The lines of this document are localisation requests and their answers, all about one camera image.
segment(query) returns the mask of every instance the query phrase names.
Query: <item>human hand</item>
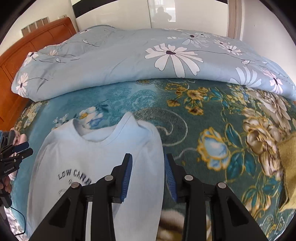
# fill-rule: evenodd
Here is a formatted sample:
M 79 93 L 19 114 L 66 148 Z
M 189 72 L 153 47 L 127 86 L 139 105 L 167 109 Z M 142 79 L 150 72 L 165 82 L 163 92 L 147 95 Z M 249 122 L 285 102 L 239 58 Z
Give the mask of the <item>human hand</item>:
M 11 184 L 10 184 L 10 178 L 9 176 L 6 176 L 2 179 L 2 182 L 4 183 L 4 186 L 2 183 L 0 183 L 0 189 L 5 189 L 6 192 L 11 193 Z

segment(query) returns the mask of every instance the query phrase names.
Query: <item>yellow flower print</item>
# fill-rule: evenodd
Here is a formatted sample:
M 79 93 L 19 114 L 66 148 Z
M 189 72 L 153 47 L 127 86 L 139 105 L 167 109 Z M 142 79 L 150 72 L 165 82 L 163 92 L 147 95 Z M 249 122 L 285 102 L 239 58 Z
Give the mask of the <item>yellow flower print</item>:
M 199 87 L 199 88 L 198 88 L 198 91 L 199 91 L 201 94 L 205 95 L 209 90 L 208 90 L 207 88 L 205 88 L 205 87 Z
M 197 151 L 208 169 L 220 171 L 226 169 L 230 162 L 230 151 L 221 135 L 212 127 L 205 129 L 198 139 Z
M 18 132 L 20 132 L 21 129 L 22 129 L 22 121 L 20 120 L 19 122 L 17 122 L 15 124 L 15 130 L 18 131 Z
M 254 195 L 252 195 L 249 197 L 249 199 L 246 200 L 245 207 L 253 217 L 257 218 L 261 210 L 266 211 L 270 207 L 271 198 L 268 195 L 261 194 L 263 199 L 263 203 L 261 203 L 260 195 L 258 195 L 256 192 L 254 194 L 256 195 L 255 197 L 256 199 L 254 201 L 255 204 L 252 206 L 252 201 L 254 198 Z
M 22 117 L 22 119 L 25 118 L 25 117 L 27 117 L 27 119 L 26 119 L 26 121 L 25 121 L 25 123 L 24 123 L 23 128 L 28 127 L 28 126 L 33 122 L 34 118 L 36 117 L 36 115 L 37 115 L 37 113 L 38 113 L 38 111 L 39 111 L 39 109 L 40 109 L 40 107 L 41 107 L 42 105 L 44 105 L 44 104 L 46 104 L 46 102 L 37 102 L 37 103 L 35 103 L 35 104 L 32 104 L 32 105 L 31 105 L 31 106 L 25 111 L 25 114 L 24 114 L 24 116 Z
M 269 177 L 275 174 L 276 179 L 281 180 L 283 168 L 277 148 L 277 143 L 281 141 L 279 129 L 253 109 L 245 108 L 242 114 L 247 117 L 243 122 L 246 143 L 259 156 L 264 174 Z
M 188 97 L 190 97 L 193 100 L 202 100 L 203 95 L 198 90 L 188 90 L 187 91 Z
M 167 100 L 167 104 L 169 107 L 176 107 L 180 105 L 180 103 L 177 100 Z
M 88 113 L 83 113 L 83 114 L 81 114 L 79 117 L 78 117 L 78 119 L 83 119 L 83 118 L 85 118 L 85 117 L 87 117 L 89 114 Z
M 166 85 L 165 90 L 176 90 L 180 87 L 183 87 L 182 85 L 176 84 L 176 83 L 169 83 Z
M 181 96 L 181 95 L 183 95 L 183 92 L 186 91 L 186 90 L 187 89 L 185 87 L 183 87 L 183 86 L 178 87 L 177 90 L 176 90 L 176 95 Z
M 189 106 L 186 106 L 185 108 L 188 110 L 188 112 L 190 114 L 193 114 L 193 115 L 203 115 L 203 110 L 201 108 L 197 107 L 197 106 L 195 106 L 193 108 L 191 108 Z
M 238 101 L 243 104 L 243 105 L 247 105 L 246 101 L 244 100 L 244 95 L 240 92 L 236 93 L 237 99 Z
M 150 80 L 138 80 L 137 82 L 140 84 L 149 84 Z

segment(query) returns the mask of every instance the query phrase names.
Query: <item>metal screw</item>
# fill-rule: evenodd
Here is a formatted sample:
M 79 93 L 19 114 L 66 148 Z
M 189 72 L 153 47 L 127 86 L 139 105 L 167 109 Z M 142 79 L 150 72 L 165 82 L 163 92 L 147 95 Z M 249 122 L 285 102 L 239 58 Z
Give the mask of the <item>metal screw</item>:
M 112 180 L 113 180 L 113 176 L 112 176 L 112 175 L 107 175 L 107 176 L 105 177 L 105 180 L 106 180 L 106 181 L 112 181 Z
M 220 187 L 220 188 L 226 188 L 226 184 L 225 183 L 218 183 L 218 187 Z
M 79 183 L 78 183 L 78 182 L 73 182 L 73 183 L 71 184 L 71 187 L 72 187 L 72 188 L 78 188 L 78 187 L 79 187 Z
M 184 178 L 185 178 L 186 181 L 192 181 L 193 180 L 193 176 L 191 176 L 191 175 L 186 175 Z

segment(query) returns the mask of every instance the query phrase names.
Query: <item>cable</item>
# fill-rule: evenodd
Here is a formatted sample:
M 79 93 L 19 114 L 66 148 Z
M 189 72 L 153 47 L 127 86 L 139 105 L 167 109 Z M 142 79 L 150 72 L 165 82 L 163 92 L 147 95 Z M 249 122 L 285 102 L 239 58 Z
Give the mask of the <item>cable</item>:
M 10 207 L 10 208 L 12 208 L 13 210 L 15 210 L 18 213 L 20 213 L 23 216 L 24 220 L 25 220 L 25 229 L 24 229 L 24 232 L 23 233 L 20 233 L 20 234 L 15 234 L 15 236 L 25 234 L 25 232 L 26 232 L 26 219 L 25 219 L 25 216 L 20 211 L 16 210 L 15 208 L 13 208 L 13 207 Z

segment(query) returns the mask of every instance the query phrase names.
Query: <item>teal floral bedsheet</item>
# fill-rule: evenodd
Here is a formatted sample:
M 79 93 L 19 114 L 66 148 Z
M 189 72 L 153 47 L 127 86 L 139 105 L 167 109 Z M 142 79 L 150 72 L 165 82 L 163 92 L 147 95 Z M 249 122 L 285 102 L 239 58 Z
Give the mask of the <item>teal floral bedsheet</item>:
M 90 129 L 112 126 L 127 111 L 157 127 L 166 153 L 187 173 L 205 183 L 227 183 L 269 240 L 287 227 L 295 210 L 278 208 L 283 168 L 277 143 L 295 131 L 296 106 L 274 93 L 193 79 L 116 83 L 31 104 L 16 123 L 34 154 L 22 162 L 13 182 L 14 208 L 26 214 L 34 160 L 51 130 L 72 118 Z M 165 188 L 158 238 L 181 240 L 176 220 L 182 222 L 184 213 L 185 206 L 174 203 Z

